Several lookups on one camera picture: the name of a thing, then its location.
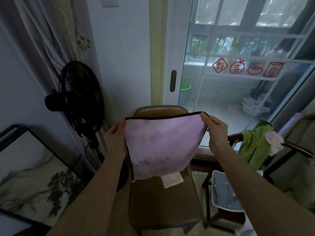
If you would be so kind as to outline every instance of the recessed door handle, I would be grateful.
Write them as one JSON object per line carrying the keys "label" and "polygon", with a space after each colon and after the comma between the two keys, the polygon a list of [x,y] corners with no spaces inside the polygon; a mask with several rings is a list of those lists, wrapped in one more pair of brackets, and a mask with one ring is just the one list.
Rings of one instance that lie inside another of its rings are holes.
{"label": "recessed door handle", "polygon": [[176,70],[172,70],[171,71],[171,83],[169,85],[169,90],[171,92],[175,91],[175,85],[176,85],[176,75],[177,75],[177,71]]}

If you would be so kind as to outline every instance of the tiled floor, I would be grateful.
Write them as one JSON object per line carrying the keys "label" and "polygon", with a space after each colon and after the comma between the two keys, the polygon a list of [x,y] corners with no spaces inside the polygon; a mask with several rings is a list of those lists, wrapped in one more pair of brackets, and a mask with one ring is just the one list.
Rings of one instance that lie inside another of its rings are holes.
{"label": "tiled floor", "polygon": [[[205,211],[205,190],[201,187],[202,182],[207,176],[206,172],[192,171],[192,177],[195,182],[197,194],[199,197],[200,205],[203,211],[203,215],[206,215]],[[107,235],[121,235],[121,236],[137,236],[135,231],[128,223],[128,199],[130,189],[130,179],[126,185],[117,192],[115,202],[112,210],[112,215],[109,222],[109,228]],[[213,206],[211,209],[211,215],[216,213],[216,208]],[[185,236],[182,228],[164,229],[164,230],[146,230],[142,232],[143,236]],[[188,234],[188,236],[228,236],[233,235],[220,231],[214,228],[204,229],[202,223],[199,222]]]}
{"label": "tiled floor", "polygon": [[[193,105],[194,100],[190,99],[184,107],[187,111],[192,112]],[[247,130],[251,130],[258,122],[258,118],[253,118],[244,113],[242,111],[242,105],[236,103],[211,102],[209,100],[199,99],[195,111],[204,111],[225,122],[228,125],[229,135],[240,133],[245,127],[247,127]],[[209,134],[205,134],[200,145],[208,146],[209,139]]]}

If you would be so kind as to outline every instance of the person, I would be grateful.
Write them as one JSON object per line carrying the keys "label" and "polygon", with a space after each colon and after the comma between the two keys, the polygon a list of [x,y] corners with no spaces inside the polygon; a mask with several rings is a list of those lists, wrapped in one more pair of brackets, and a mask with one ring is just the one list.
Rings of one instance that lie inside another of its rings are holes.
{"label": "person", "polygon": [[[227,125],[200,114],[208,126],[209,147],[226,173],[258,235],[315,235],[315,219],[261,177],[229,145]],[[125,120],[113,126],[104,140],[108,154],[88,186],[48,232],[55,235],[106,235],[125,158]]]}

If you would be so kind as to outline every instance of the electric fan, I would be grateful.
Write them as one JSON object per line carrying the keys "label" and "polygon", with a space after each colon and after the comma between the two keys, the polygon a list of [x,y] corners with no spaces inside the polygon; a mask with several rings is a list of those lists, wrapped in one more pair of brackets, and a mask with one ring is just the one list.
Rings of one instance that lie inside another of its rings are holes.
{"label": "electric fan", "polygon": [[[53,94],[46,96],[45,105],[50,111],[63,111],[77,134],[90,140],[87,147],[95,149],[98,159],[103,163],[104,156],[98,149],[99,142],[95,133],[104,121],[104,103],[93,71],[80,61],[69,62],[60,73],[58,92],[53,90]],[[117,190],[125,184],[127,178],[128,167],[124,163]]]}

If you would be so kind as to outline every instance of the finger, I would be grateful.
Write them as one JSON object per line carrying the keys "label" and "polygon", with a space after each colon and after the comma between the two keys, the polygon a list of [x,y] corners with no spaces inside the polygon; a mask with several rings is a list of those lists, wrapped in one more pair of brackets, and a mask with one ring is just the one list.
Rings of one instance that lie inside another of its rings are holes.
{"label": "finger", "polygon": [[108,134],[114,134],[118,129],[118,124],[115,124],[114,126],[112,126],[109,130],[108,130]]}
{"label": "finger", "polygon": [[121,119],[121,121],[118,123],[117,132],[124,133],[125,126],[126,126],[126,120],[123,118],[123,119]]}
{"label": "finger", "polygon": [[201,119],[203,120],[203,122],[208,126],[211,127],[214,125],[214,123],[212,122],[212,120],[209,118],[209,116],[207,114],[205,114],[204,112],[202,112],[200,114]]}
{"label": "finger", "polygon": [[221,124],[225,124],[224,122],[222,122],[220,119],[216,118],[215,116],[209,115],[209,118],[212,120],[213,123],[215,123],[216,125],[221,125]]}

